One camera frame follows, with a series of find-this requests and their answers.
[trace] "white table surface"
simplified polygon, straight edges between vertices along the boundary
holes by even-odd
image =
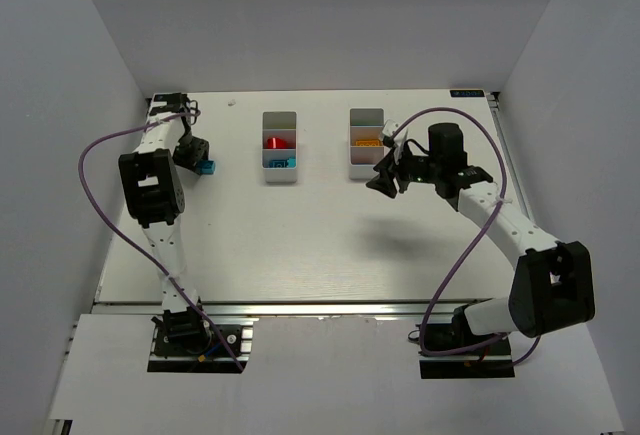
[[[496,136],[484,98],[452,99],[448,90],[306,91],[192,94],[202,116],[194,134],[211,143],[213,176],[179,169],[185,188],[182,235],[189,271],[204,302],[380,301],[429,299],[477,233],[440,199],[414,184],[395,200],[348,179],[350,108],[383,108],[402,121],[433,106],[475,116]],[[264,111],[298,114],[298,182],[270,186],[261,168]],[[483,135],[449,113],[426,115],[410,134],[427,144],[427,127],[450,121],[465,136],[469,163],[499,177]],[[509,179],[508,196],[514,199]],[[123,208],[119,227],[143,246]],[[513,269],[484,240],[445,300],[500,297]],[[99,302],[160,302],[155,268],[119,239],[106,260]]]
[[[586,326],[515,379],[421,380],[408,320],[262,319],[245,373],[147,373],[148,316],[83,315],[51,418],[72,435],[598,435],[622,429]],[[511,336],[515,355],[531,344]]]

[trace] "white wall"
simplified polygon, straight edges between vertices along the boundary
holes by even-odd
[[[93,0],[146,94],[501,89],[549,0]]]
[[[82,148],[142,122],[144,101],[91,0],[0,0],[0,433],[40,433],[71,327],[108,243],[76,174]],[[90,183],[111,214],[116,160]]]
[[[502,102],[540,224],[591,250],[589,328],[625,428],[638,434],[640,0],[552,0]]]

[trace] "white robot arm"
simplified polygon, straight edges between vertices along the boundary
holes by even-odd
[[[153,256],[169,271],[190,300],[199,304],[198,293],[188,276],[180,234],[184,192],[176,165],[197,174],[213,173],[208,160],[209,143],[194,137],[191,118],[197,103],[185,94],[157,94],[151,100],[147,123],[173,118],[144,132],[138,147],[120,156],[118,165],[130,215],[138,220],[149,240]],[[163,330],[169,342],[197,352],[206,346],[210,333],[168,277],[158,271],[162,284]]]
[[[381,139],[391,150],[376,165],[378,175],[367,187],[395,198],[410,182],[433,184],[452,208],[483,227],[500,201],[499,190],[487,172],[467,164],[458,125],[429,127],[429,150],[420,147],[420,156],[411,152],[406,137],[396,143],[390,136],[396,130],[393,122],[385,126]],[[452,326],[460,346],[495,333],[538,337],[595,315],[588,250],[579,242],[562,243],[502,202],[487,235],[515,269],[511,293],[456,311]]]

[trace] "red object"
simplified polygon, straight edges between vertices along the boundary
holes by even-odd
[[[272,137],[272,138],[267,138],[266,148],[273,150],[274,148],[283,149],[283,148],[289,148],[289,147],[287,145],[287,142],[285,142],[281,138]]]

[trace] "yellow object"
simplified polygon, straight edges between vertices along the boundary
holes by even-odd
[[[380,140],[358,140],[356,141],[356,147],[381,147],[382,142]]]

